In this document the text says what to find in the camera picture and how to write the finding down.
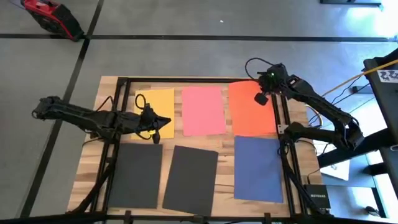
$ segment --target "pink paper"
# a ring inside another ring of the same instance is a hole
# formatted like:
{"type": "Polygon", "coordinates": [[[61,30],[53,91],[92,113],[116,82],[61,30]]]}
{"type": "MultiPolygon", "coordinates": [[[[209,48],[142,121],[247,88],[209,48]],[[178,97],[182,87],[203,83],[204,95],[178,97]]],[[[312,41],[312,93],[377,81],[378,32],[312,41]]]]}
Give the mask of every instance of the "pink paper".
{"type": "Polygon", "coordinates": [[[182,90],[184,136],[226,132],[221,87],[186,87],[182,90]]]}

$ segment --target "wooden tabletop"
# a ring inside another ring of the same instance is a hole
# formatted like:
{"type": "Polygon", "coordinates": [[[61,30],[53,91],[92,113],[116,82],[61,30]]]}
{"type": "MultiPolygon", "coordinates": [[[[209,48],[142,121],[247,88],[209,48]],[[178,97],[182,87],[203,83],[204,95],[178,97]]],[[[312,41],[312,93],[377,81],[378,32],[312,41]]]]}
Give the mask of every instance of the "wooden tabletop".
{"type": "MultiPolygon", "coordinates": [[[[97,96],[95,99],[94,108],[99,107],[100,104],[108,96],[113,96],[116,89],[116,82],[118,77],[102,77],[97,96]]],[[[174,145],[195,147],[199,149],[207,149],[217,151],[218,166],[215,182],[215,194],[213,199],[212,217],[263,217],[264,213],[270,213],[272,217],[289,217],[289,207],[285,192],[284,180],[282,183],[284,202],[258,202],[234,199],[234,136],[232,133],[231,113],[228,108],[228,84],[227,83],[154,83],[154,82],[134,82],[129,91],[129,98],[127,103],[127,111],[132,111],[134,105],[134,95],[136,90],[153,90],[163,88],[174,88],[175,90],[175,137],[173,139],[161,139],[163,144],[163,158],[162,171],[160,176],[159,196],[156,209],[137,209],[137,208],[109,208],[109,214],[124,214],[125,210],[131,210],[132,215],[192,215],[190,213],[178,212],[162,208],[163,197],[167,178],[169,176],[169,169],[171,165],[174,145]],[[211,136],[184,136],[182,131],[182,97],[181,90],[184,86],[208,86],[216,85],[222,87],[222,95],[224,102],[224,115],[226,118],[226,134],[211,135],[211,136]]],[[[121,99],[123,98],[124,89],[121,91],[118,109],[121,107],[121,99]]],[[[284,123],[284,116],[280,98],[278,98],[279,114],[281,122],[284,123]]],[[[289,113],[291,121],[297,121],[303,125],[308,125],[306,108],[303,103],[295,100],[288,101],[289,113]]],[[[102,110],[110,110],[111,104],[106,103],[102,110]]],[[[264,136],[264,138],[277,139],[277,135],[264,136]]],[[[135,142],[148,143],[152,141],[132,140],[130,135],[123,135],[121,143],[135,142]]],[[[90,142],[85,144],[80,158],[80,163],[76,173],[76,179],[73,184],[72,193],[70,196],[68,210],[73,210],[86,197],[92,186],[95,184],[98,165],[102,153],[102,142],[90,142]]],[[[303,183],[307,181],[307,175],[319,168],[317,157],[314,148],[305,142],[296,143],[298,163],[302,175],[303,183]]],[[[322,177],[320,172],[316,172],[310,176],[312,184],[321,184],[322,177]]],[[[296,212],[300,212],[299,200],[297,191],[292,183],[292,190],[294,195],[294,204],[296,212]]],[[[103,201],[104,187],[102,188],[98,208],[101,208],[103,201]]]]}

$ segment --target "colored paper sheet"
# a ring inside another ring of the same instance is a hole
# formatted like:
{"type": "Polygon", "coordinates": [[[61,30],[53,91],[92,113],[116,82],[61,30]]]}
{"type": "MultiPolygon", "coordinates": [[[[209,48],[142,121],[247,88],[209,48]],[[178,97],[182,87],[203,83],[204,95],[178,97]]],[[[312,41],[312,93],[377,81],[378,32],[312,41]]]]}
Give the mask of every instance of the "colored paper sheet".
{"type": "Polygon", "coordinates": [[[235,136],[234,197],[283,202],[279,140],[235,136]]]}
{"type": "MultiPolygon", "coordinates": [[[[157,115],[172,119],[169,124],[166,124],[159,130],[160,138],[174,138],[174,89],[137,90],[136,95],[138,94],[145,96],[146,102],[150,104],[150,107],[154,109],[157,115]]],[[[142,97],[137,99],[137,103],[140,107],[144,106],[144,100],[142,97]]],[[[134,113],[141,114],[141,111],[141,109],[134,105],[134,113]]],[[[140,135],[145,138],[150,136],[147,131],[141,132],[140,135]]],[[[133,134],[132,139],[141,138],[133,134]]]]}
{"type": "Polygon", "coordinates": [[[156,208],[161,168],[162,145],[120,144],[109,206],[156,208]]]}
{"type": "Polygon", "coordinates": [[[163,208],[211,216],[218,152],[175,146],[163,208]]]}
{"type": "Polygon", "coordinates": [[[226,132],[223,97],[219,86],[193,86],[182,90],[182,121],[185,136],[226,132]]]}
{"type": "Polygon", "coordinates": [[[265,106],[254,101],[255,95],[260,92],[259,84],[254,81],[229,84],[229,110],[234,135],[261,136],[276,133],[272,99],[268,96],[265,106]]]}

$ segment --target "dark gray paper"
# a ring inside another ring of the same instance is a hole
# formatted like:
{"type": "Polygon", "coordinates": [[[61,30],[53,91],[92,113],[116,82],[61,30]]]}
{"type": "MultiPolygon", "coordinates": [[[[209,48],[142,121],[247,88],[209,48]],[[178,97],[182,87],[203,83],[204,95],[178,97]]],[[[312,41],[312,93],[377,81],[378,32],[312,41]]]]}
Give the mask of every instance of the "dark gray paper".
{"type": "Polygon", "coordinates": [[[163,208],[210,216],[218,153],[175,146],[163,208]]]}
{"type": "Polygon", "coordinates": [[[156,208],[162,145],[121,144],[109,207],[156,208]]]}

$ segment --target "yellow paper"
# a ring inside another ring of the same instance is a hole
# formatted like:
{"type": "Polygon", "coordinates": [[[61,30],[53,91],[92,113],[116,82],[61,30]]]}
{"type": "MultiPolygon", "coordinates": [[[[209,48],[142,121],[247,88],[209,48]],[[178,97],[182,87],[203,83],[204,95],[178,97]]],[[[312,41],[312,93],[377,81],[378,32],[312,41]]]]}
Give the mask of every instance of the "yellow paper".
{"type": "MultiPolygon", "coordinates": [[[[159,116],[171,118],[171,122],[166,124],[159,130],[160,139],[174,138],[174,89],[166,90],[137,90],[138,94],[144,95],[146,102],[150,104],[150,107],[154,109],[155,113],[159,116]]],[[[137,99],[138,106],[144,106],[144,100],[142,97],[137,99]]],[[[134,105],[134,113],[141,114],[141,109],[134,105]]],[[[148,131],[140,133],[145,138],[150,136],[148,131]]],[[[141,139],[136,134],[133,134],[132,139],[141,139]]]]}

